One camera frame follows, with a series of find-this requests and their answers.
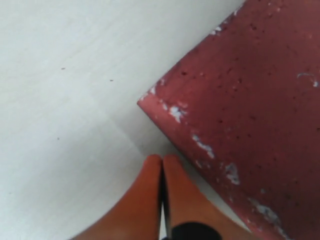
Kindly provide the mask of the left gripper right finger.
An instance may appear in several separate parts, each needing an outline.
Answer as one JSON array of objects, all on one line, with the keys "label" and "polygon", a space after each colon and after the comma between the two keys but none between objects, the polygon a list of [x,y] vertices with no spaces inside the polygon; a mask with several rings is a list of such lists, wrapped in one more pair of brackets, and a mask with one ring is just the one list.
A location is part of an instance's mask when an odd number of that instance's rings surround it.
[{"label": "left gripper right finger", "polygon": [[166,227],[172,240],[254,240],[192,183],[175,155],[163,158]]}]

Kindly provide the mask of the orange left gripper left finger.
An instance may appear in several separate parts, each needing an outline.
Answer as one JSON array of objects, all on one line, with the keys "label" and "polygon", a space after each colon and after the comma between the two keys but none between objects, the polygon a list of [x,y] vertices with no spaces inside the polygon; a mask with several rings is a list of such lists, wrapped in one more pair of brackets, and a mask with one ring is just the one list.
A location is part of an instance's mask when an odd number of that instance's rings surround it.
[{"label": "orange left gripper left finger", "polygon": [[123,197],[75,240],[157,240],[161,223],[162,159],[148,156]]}]

